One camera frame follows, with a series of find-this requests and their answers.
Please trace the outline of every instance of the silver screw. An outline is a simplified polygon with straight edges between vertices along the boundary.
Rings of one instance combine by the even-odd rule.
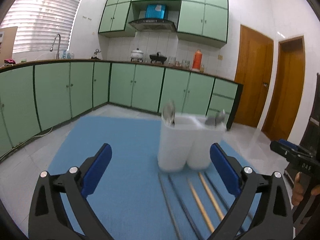
[[[46,177],[47,175],[48,175],[48,173],[47,173],[46,171],[43,171],[43,172],[40,173],[40,177],[41,177],[41,178],[44,178],[44,177]]]
[[[71,174],[74,174],[74,173],[76,173],[78,171],[78,168],[77,167],[71,167],[70,169],[69,169],[69,172],[71,173]]]
[[[253,170],[252,170],[250,167],[245,167],[245,168],[244,168],[244,172],[245,172],[245,173],[251,174],[252,171],[253,171]]]
[[[279,179],[279,178],[281,178],[281,173],[279,171],[276,171],[275,176]]]

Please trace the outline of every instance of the brown door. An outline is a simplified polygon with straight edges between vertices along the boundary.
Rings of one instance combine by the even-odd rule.
[[[235,82],[243,91],[235,122],[257,127],[267,98],[273,62],[273,40],[241,25]]]
[[[304,68],[303,37],[280,42],[275,88],[262,128],[270,140],[289,137],[300,106]]]

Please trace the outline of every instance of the blue mat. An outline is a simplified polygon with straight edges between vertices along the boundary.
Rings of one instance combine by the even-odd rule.
[[[91,208],[116,240],[156,240],[177,239],[158,181],[161,122],[158,120],[109,118],[85,116],[79,119],[52,160],[50,174],[65,173],[71,166],[80,166],[90,156],[94,156],[103,143],[112,147],[112,159],[103,174],[95,192],[87,197]],[[236,157],[242,166],[249,165],[232,147],[221,141],[224,151]],[[206,170],[226,202],[231,206],[234,197],[225,188],[213,164]],[[196,206],[186,177],[194,185],[214,227],[220,220],[213,208],[197,172],[187,167],[179,173],[171,174],[183,201],[206,239],[210,232]],[[173,213],[184,239],[196,239],[179,203],[172,192],[166,174],[162,174]],[[82,233],[65,194],[62,200],[70,222]],[[255,197],[251,207],[254,214],[260,196]],[[248,229],[250,220],[244,222]]]

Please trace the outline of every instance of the white blind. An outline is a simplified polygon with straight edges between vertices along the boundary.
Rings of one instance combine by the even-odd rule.
[[[61,34],[61,49],[67,49],[79,3],[80,0],[16,0],[0,28],[18,26],[13,53],[49,50],[57,33]]]

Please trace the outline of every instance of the white plastic container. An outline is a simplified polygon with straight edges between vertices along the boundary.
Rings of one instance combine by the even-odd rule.
[[[169,126],[162,119],[158,165],[162,171],[174,172],[183,169],[197,131],[199,122],[189,115],[176,114],[174,126]]]
[[[222,140],[227,127],[224,123],[218,126],[205,125],[206,117],[196,116],[194,118],[200,128],[188,155],[187,164],[193,170],[203,170],[211,163],[209,152],[211,145]]]

